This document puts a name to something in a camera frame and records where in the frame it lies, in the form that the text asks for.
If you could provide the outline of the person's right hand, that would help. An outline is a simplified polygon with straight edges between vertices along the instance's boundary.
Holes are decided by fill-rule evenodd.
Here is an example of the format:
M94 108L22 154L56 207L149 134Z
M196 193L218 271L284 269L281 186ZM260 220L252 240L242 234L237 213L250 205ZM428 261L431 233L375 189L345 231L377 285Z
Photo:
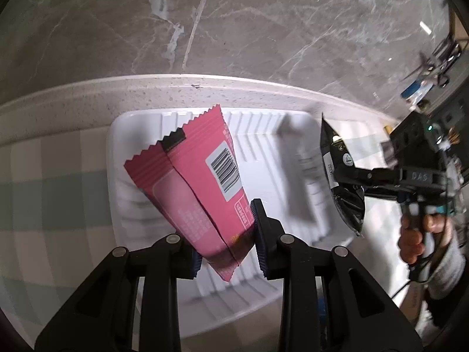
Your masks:
M413 265L417 262L417 258L425 251L423 233L410 226L410 217L406 214L402 215L401 224L401 236L397 246L400 250L402 261L408 265ZM436 266L443 258L451 242L453 232L452 222L443 214L427 214L424 217L423 224L424 232L431 233L434 238L436 248L432 257L432 265Z

